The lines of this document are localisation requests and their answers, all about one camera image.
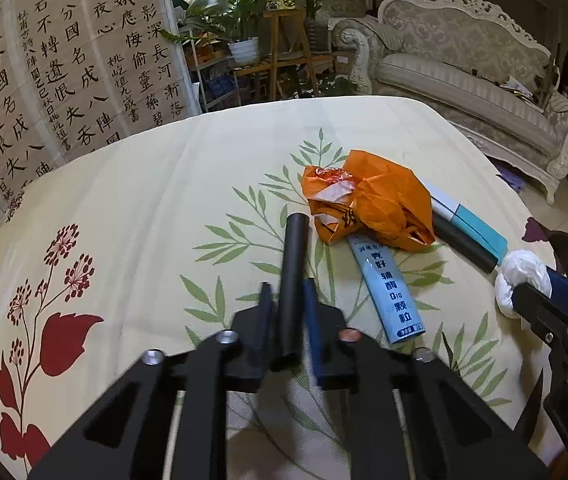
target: white plastic bag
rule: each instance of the white plastic bag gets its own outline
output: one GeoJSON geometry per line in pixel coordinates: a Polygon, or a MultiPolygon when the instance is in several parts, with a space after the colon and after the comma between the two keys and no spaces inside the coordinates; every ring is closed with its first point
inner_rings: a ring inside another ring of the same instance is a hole
{"type": "MultiPolygon", "coordinates": [[[[552,285],[546,265],[531,251],[512,251],[501,262],[495,280],[495,298],[501,313],[517,319],[518,313],[513,309],[513,289],[522,283],[530,283],[544,296],[550,298],[552,285]]],[[[529,323],[522,319],[522,330],[528,330],[529,323]]]]}

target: black tube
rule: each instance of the black tube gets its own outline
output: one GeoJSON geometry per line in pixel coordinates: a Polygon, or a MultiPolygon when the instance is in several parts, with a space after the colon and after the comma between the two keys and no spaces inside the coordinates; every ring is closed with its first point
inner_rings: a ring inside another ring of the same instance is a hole
{"type": "Polygon", "coordinates": [[[497,266],[497,256],[434,211],[433,229],[438,238],[441,238],[487,274],[493,272],[493,269],[497,266]]]}
{"type": "Polygon", "coordinates": [[[271,369],[295,366],[302,355],[302,317],[304,315],[304,260],[308,244],[309,218],[293,213],[286,220],[284,256],[279,280],[277,309],[277,350],[271,369]]]}

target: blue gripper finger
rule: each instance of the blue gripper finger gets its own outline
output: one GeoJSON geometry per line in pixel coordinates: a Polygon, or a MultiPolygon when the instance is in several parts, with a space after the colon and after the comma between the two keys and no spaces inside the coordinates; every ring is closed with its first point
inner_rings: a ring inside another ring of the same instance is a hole
{"type": "Polygon", "coordinates": [[[311,347],[313,374],[315,379],[321,382],[323,376],[321,370],[321,332],[317,319],[317,291],[315,290],[315,281],[312,278],[304,280],[304,319],[311,347]]]}

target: table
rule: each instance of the table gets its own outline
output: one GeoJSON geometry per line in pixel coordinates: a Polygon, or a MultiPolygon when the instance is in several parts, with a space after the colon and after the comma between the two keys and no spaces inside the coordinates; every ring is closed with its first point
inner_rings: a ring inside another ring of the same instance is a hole
{"type": "MultiPolygon", "coordinates": [[[[0,459],[11,473],[23,479],[142,351],[192,349],[251,306],[260,282],[278,282],[286,216],[308,211],[298,174],[352,148],[412,168],[510,250],[554,265],[550,245],[521,241],[528,209],[489,161],[413,100],[259,104],[122,140],[33,182],[0,227],[0,459]]],[[[448,362],[445,336],[464,379],[513,426],[550,373],[541,342],[497,313],[494,273],[440,243],[396,260],[427,328],[402,350],[429,346],[448,362]]],[[[308,270],[352,326],[384,341],[347,243],[313,232],[308,270]]],[[[335,395],[316,388],[308,362],[269,375],[258,396],[230,394],[229,478],[348,478],[335,395]]],[[[557,440],[542,412],[533,449],[547,459],[557,440]]]]}

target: calligraphy scroll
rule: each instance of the calligraphy scroll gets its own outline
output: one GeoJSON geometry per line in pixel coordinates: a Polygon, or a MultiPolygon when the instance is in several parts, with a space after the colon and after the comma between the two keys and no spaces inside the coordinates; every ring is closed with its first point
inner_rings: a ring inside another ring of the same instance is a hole
{"type": "Polygon", "coordinates": [[[0,219],[48,171],[195,113],[181,48],[159,34],[169,12],[170,0],[0,1],[0,219]]]}

